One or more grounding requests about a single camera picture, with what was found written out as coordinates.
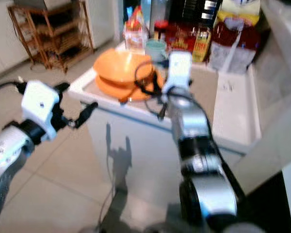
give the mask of kitchen counter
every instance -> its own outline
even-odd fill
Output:
[[[87,126],[104,181],[114,181],[130,195],[163,208],[179,203],[182,176],[170,119],[159,122],[144,102],[120,104],[99,90],[96,75],[90,67],[68,92],[81,102],[98,102]],[[260,139],[253,77],[252,68],[246,75],[216,73],[204,64],[192,68],[191,92],[208,113],[215,140],[232,170]],[[155,99],[148,106],[156,112],[161,109]]]
[[[125,50],[125,44],[121,43],[116,49]],[[192,70],[197,70],[200,73],[199,76],[205,71],[215,73],[205,64],[193,64]],[[85,103],[97,101],[99,108],[112,109],[119,114],[136,117],[149,124],[171,129],[170,119],[166,117],[163,122],[158,122],[157,118],[148,111],[144,102],[129,102],[121,105],[118,100],[101,92],[93,82],[95,76],[94,69],[89,68],[87,72],[71,84],[70,96]],[[86,91],[89,89],[87,88],[88,85],[91,86],[91,92]],[[156,112],[161,109],[156,100],[149,100],[148,106]],[[220,147],[239,154],[246,154],[260,139],[254,69],[252,67],[249,67],[245,75],[218,73],[213,115],[211,117],[213,118],[213,135]]]

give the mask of food package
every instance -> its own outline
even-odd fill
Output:
[[[248,14],[258,16],[261,0],[223,0],[221,10],[237,15]]]
[[[137,6],[131,17],[125,22],[123,35],[126,49],[142,50],[145,48],[148,30],[145,26],[141,6]]]
[[[240,18],[219,22],[212,34],[210,66],[222,72],[243,74],[260,44],[260,35]]]
[[[166,29],[167,51],[189,51],[192,53],[193,62],[205,60],[210,39],[210,29],[200,25],[173,23]]]
[[[224,22],[226,18],[242,19],[245,25],[256,26],[259,21],[259,16],[250,14],[234,14],[226,11],[219,11],[217,15],[218,21]]]

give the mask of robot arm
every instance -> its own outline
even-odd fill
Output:
[[[189,223],[205,220],[210,228],[222,232],[238,224],[236,197],[241,200],[245,194],[220,154],[206,113],[189,92],[191,65],[190,53],[171,53],[162,90],[180,156],[181,211]]]
[[[21,105],[25,121],[11,122],[0,133],[0,213],[14,175],[24,166],[34,147],[42,141],[53,140],[65,126],[79,128],[98,106],[96,102],[88,105],[77,120],[65,118],[60,102],[68,87],[68,83],[52,88],[40,81],[28,82]]]

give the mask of orange plate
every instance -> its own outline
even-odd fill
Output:
[[[139,64],[150,61],[149,55],[134,54],[129,51],[109,49],[102,53],[94,63],[97,73],[113,82],[134,82],[135,70]],[[138,70],[138,79],[149,76],[152,65],[146,65]]]
[[[163,87],[164,85],[164,78],[160,75],[159,72],[157,72],[158,74],[158,78],[157,78],[157,82],[158,85],[160,87]],[[104,92],[105,94],[115,97],[118,100],[125,98],[126,96],[128,96],[131,92],[132,89],[125,89],[125,88],[121,88],[120,86],[117,85],[109,85],[107,83],[105,83],[99,75],[96,76],[95,78],[96,81],[96,85],[99,87],[99,89]],[[146,86],[146,89],[148,91],[153,91],[153,83],[150,83],[149,85]],[[135,90],[132,95],[130,96],[129,100],[130,101],[136,101],[136,100],[147,100],[149,99],[151,96],[142,93],[140,89]]]

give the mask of mint green cup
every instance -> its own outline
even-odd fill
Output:
[[[165,42],[150,39],[145,44],[145,53],[151,56],[153,62],[161,62],[167,59],[166,47]]]

